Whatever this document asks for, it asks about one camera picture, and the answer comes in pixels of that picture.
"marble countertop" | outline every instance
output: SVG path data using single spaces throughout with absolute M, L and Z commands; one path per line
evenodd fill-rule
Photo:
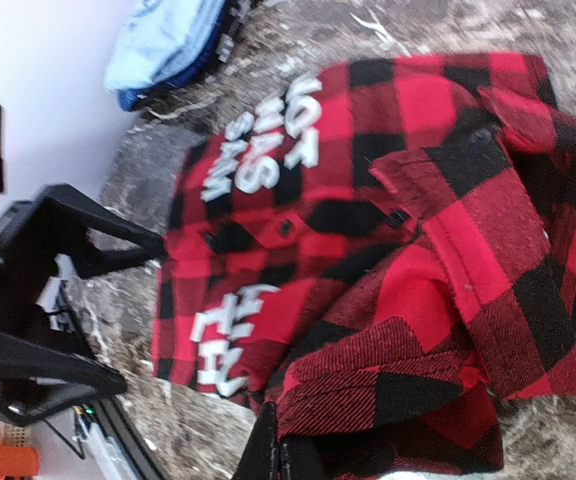
M 431 52 L 539 53 L 562 109 L 576 115 L 576 0 L 269 1 L 253 13 L 244 37 L 217 77 L 171 93 L 127 133 L 102 193 L 106 207 L 164 233 L 189 146 L 297 74 L 336 61 Z M 73 281 L 70 294 L 99 356 L 128 379 L 124 406 L 170 477 L 230 478 L 254 419 L 227 402 L 152 378 L 156 285 L 157 265 L 149 264 Z M 576 399 L 505 405 L 500 414 L 507 467 L 485 478 L 576 479 Z

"robotic claw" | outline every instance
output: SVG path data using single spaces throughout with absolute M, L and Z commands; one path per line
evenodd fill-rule
M 0 193 L 3 191 L 0 106 Z M 90 231 L 127 240 L 134 248 L 101 251 Z M 68 332 L 50 328 L 36 305 L 56 256 L 70 256 L 90 278 L 164 255 L 161 236 L 127 222 L 69 185 L 53 185 L 32 201 L 15 202 L 0 219 L 0 418 L 26 426 L 75 405 L 126 391 L 117 372 L 90 358 Z

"shirt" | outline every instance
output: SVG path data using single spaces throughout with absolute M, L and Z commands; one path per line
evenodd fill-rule
M 188 153 L 169 226 L 156 375 L 265 404 L 327 478 L 499 469 L 489 391 L 576 394 L 576 120 L 537 56 L 301 76 Z

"white wall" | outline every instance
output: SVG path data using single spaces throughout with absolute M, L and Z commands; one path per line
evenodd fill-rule
M 67 182 L 96 196 L 134 116 L 103 70 L 134 0 L 0 0 L 6 195 Z

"light blue fabric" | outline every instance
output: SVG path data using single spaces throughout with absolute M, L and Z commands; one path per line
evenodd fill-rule
M 204 50 L 225 2 L 138 0 L 106 69 L 106 89 L 148 88 L 187 69 Z

